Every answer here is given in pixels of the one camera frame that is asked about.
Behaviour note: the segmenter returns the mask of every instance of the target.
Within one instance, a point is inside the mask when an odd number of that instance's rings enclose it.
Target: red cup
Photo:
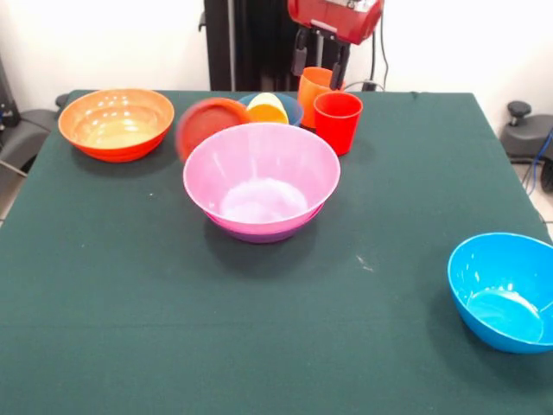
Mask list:
[[[363,101],[351,93],[332,91],[315,100],[317,135],[343,156],[352,148],[353,138],[363,112]]]

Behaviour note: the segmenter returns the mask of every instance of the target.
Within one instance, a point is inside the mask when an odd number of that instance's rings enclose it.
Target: plastic bowl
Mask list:
[[[314,217],[340,179],[340,162],[315,134],[287,124],[243,124],[194,149],[183,171],[190,198],[232,233],[270,235]]]
[[[449,285],[467,326],[509,353],[553,350],[553,246],[512,233],[467,239],[452,253]]]
[[[286,95],[285,93],[274,93],[277,98],[280,99],[280,102],[283,103],[284,110],[286,111],[286,115],[288,115],[288,122],[290,125],[296,125],[298,126],[302,122],[303,118],[303,108],[298,102],[297,99],[290,97],[289,95]],[[239,102],[244,104],[245,106],[248,106],[254,98],[256,98],[259,95],[259,93],[253,93],[251,95],[247,95],[243,97]]]
[[[175,110],[160,93],[113,89],[89,93],[60,115],[61,134],[88,156],[111,163],[137,160],[168,132]]]
[[[317,214],[322,210],[323,205],[320,205],[314,212],[309,216],[304,223],[299,225],[298,227],[295,227],[293,229],[290,229],[289,231],[284,231],[280,233],[268,233],[265,235],[256,235],[251,233],[240,233],[240,232],[234,232],[230,231],[228,229],[225,229],[224,226],[220,225],[216,218],[212,217],[210,214],[206,213],[207,217],[213,221],[215,225],[223,229],[225,232],[230,234],[232,237],[236,239],[243,240],[244,242],[249,242],[251,244],[273,244],[275,242],[280,242],[282,240],[286,240],[288,238],[291,238],[294,236],[300,229],[305,227],[312,219],[315,218]]]

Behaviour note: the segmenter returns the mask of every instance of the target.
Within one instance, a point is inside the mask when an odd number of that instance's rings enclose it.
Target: black cable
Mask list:
[[[372,62],[371,62],[371,77],[370,80],[374,80],[374,70],[377,64],[377,38],[376,34],[372,32]]]
[[[388,80],[390,65],[388,65],[388,58],[386,58],[386,50],[384,48],[384,5],[382,6],[382,16],[380,17],[380,47],[382,49],[382,57],[384,58],[384,64],[386,66],[383,82],[384,89],[386,89],[386,81]]]

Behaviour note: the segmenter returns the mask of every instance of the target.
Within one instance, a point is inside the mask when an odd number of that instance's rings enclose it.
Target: dark blue bowl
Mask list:
[[[462,319],[483,342],[510,353],[553,350],[553,246],[478,235],[454,250],[448,275]]]
[[[251,101],[256,98],[260,93],[253,93],[243,97],[239,102],[248,106]],[[285,93],[274,93],[280,101],[283,103],[284,110],[288,115],[288,122],[290,125],[295,125],[296,127],[300,125],[303,118],[303,108],[297,99],[286,95]]]

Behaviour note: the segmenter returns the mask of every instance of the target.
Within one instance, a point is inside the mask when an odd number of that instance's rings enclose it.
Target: plastic cup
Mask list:
[[[332,91],[315,100],[317,135],[343,156],[352,148],[353,138],[363,112],[363,101],[351,93]]]
[[[324,67],[306,67],[300,78],[297,100],[303,107],[302,125],[315,127],[315,99],[322,93],[330,91],[332,71]]]

